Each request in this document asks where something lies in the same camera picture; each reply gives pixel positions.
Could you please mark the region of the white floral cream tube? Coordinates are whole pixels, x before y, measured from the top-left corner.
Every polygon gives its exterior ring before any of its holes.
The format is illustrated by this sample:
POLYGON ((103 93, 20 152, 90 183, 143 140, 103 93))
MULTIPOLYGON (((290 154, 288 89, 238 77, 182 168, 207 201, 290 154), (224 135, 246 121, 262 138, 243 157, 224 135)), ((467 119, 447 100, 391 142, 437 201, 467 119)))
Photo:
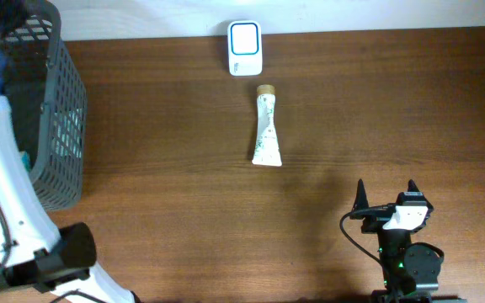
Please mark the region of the white floral cream tube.
POLYGON ((257 137, 252 164, 281 167, 280 146, 274 124, 275 87, 263 84, 257 87, 257 137))

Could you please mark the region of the teal tissue packet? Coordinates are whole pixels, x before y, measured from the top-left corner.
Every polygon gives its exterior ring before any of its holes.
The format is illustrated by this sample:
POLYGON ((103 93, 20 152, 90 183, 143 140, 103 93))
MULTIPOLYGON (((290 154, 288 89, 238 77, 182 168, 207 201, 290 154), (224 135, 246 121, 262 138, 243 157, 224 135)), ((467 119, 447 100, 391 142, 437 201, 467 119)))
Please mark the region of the teal tissue packet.
POLYGON ((19 153, 19 155, 20 155, 20 160, 23 163, 25 170, 27 172, 30 172, 31 171, 31 160, 30 160, 29 153, 26 152, 26 151, 21 151, 19 153))

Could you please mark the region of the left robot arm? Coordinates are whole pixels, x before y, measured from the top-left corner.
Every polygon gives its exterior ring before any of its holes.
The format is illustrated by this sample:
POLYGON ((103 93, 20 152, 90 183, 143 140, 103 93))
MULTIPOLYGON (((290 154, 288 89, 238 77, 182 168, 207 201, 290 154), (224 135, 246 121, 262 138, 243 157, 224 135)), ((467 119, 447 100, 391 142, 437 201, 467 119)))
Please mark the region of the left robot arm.
POLYGON ((54 210, 83 191, 88 99, 48 1, 0 1, 0 293, 135 302, 101 267, 93 234, 54 210))

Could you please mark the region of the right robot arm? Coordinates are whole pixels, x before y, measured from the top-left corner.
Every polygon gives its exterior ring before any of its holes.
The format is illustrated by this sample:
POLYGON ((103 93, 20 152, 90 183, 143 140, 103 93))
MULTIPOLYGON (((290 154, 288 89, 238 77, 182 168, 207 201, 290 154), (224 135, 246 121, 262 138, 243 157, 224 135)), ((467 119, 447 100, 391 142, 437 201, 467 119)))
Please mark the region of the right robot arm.
POLYGON ((425 198, 413 180, 408 189, 398 194, 394 203, 371 206, 364 183, 357 183, 352 210, 343 216, 361 220, 363 234, 378 238, 378 254, 368 252, 352 237, 360 251, 377 261, 384 280, 384 290, 374 290, 371 302, 431 302, 439 288, 438 276, 444 262, 444 252, 426 242, 413 242, 411 235, 421 231, 430 218, 434 206, 425 198))

